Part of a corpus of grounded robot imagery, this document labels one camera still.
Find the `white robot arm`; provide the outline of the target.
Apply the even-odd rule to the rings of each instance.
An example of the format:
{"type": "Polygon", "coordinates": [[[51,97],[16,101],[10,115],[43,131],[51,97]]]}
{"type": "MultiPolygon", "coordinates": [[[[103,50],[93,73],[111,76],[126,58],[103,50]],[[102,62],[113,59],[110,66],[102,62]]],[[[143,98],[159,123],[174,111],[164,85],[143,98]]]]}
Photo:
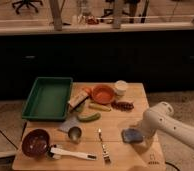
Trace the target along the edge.
{"type": "Polygon", "coordinates": [[[151,138],[157,130],[174,137],[194,150],[194,127],[172,118],[173,107],[167,102],[160,102],[143,112],[143,118],[135,129],[144,138],[151,138]]]}

